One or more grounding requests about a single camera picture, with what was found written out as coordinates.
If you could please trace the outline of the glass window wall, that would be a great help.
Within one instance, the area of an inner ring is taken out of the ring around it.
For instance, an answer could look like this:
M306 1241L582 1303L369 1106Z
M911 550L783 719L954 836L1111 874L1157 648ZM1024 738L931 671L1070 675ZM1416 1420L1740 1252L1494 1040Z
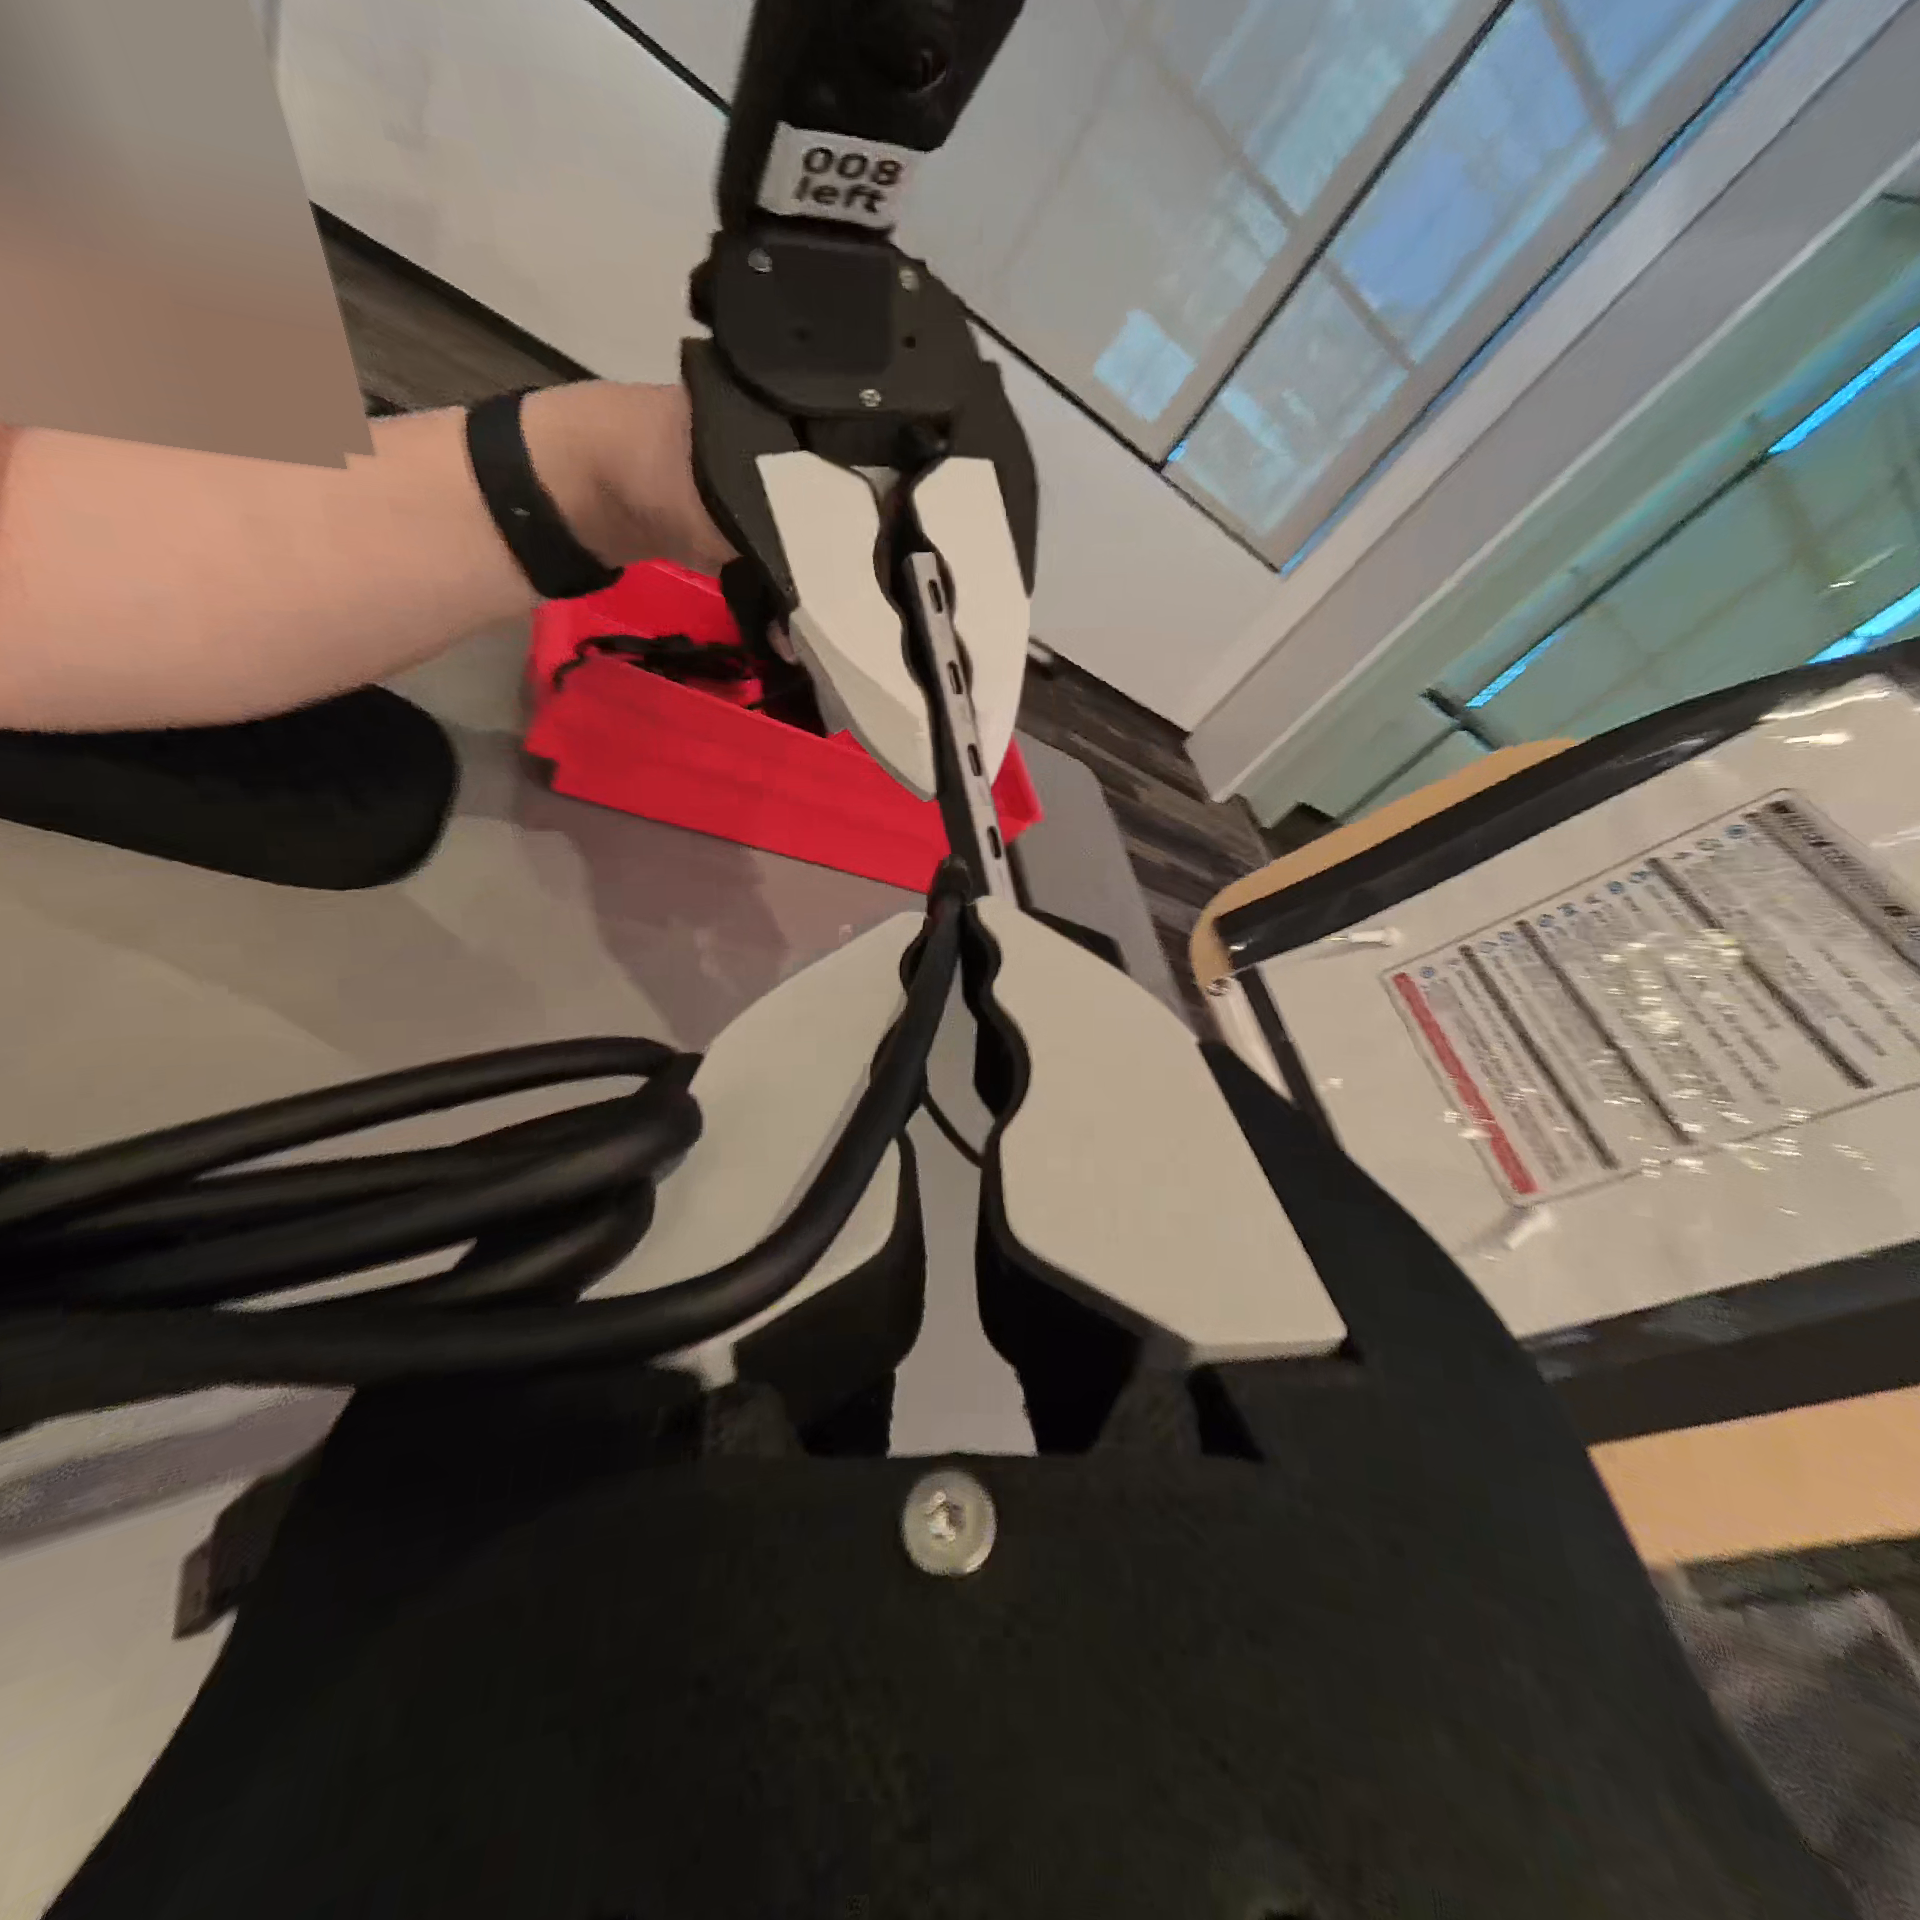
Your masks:
M999 321L1294 572L1741 90L1898 4L1036 4Z

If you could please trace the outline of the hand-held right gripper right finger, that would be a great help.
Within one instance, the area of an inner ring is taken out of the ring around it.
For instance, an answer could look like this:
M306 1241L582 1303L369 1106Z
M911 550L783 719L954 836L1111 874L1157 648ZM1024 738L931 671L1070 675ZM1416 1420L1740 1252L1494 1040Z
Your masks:
M980 1325L1036 1452L1090 1452L1139 1369L1322 1361L1347 1327L1211 1061L1114 964L967 910Z

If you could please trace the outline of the red plastic bin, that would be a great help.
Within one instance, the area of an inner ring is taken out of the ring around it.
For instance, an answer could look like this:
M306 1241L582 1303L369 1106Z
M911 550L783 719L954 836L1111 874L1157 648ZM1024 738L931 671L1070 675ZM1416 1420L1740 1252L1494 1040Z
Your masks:
M731 576L643 562L534 612L522 743L563 797L920 893L940 808L838 723Z

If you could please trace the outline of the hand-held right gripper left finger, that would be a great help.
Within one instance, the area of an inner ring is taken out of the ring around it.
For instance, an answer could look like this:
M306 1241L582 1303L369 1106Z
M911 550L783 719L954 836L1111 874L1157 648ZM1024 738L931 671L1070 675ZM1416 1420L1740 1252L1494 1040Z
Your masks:
M587 1302L649 1296L745 1253L796 1207L900 1017L921 914L895 914L791 973L708 1044L690 1081L701 1133L655 1188L636 1247ZM779 1393L802 1447L889 1452L898 1368L925 1308L925 1235L910 1139L889 1144L828 1252L772 1308L663 1365L704 1388Z

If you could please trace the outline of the black wristband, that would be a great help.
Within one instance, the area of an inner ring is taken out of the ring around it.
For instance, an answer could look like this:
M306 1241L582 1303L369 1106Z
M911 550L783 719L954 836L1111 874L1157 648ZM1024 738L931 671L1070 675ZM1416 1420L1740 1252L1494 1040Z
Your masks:
M542 603L580 602L621 581L572 529L539 477L524 433L519 387L468 404L462 440L469 475L496 537Z

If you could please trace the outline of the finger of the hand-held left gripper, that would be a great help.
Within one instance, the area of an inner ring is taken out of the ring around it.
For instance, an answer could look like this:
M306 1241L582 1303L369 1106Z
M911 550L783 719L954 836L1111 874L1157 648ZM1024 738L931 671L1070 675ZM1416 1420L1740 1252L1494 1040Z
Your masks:
M816 451L764 451L755 469L796 594L786 630L817 698L891 780L931 799L931 715L881 586L876 491Z
M993 463L949 454L910 494L917 529L949 586L949 621L972 668L972 715L993 783L1013 739L1031 598Z

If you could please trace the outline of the person's left forearm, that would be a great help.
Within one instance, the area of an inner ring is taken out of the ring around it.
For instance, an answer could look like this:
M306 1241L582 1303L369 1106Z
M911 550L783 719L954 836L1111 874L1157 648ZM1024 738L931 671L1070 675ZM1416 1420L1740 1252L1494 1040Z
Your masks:
M308 465L5 425L4 730L272 715L530 612L462 415L369 433Z

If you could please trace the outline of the person's left hand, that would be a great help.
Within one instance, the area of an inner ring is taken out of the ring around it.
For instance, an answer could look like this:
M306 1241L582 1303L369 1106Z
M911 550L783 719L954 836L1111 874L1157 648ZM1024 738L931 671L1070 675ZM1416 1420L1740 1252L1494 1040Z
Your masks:
M524 395L519 430L539 486L600 564L719 576L736 556L694 477L691 404L677 381L572 381Z

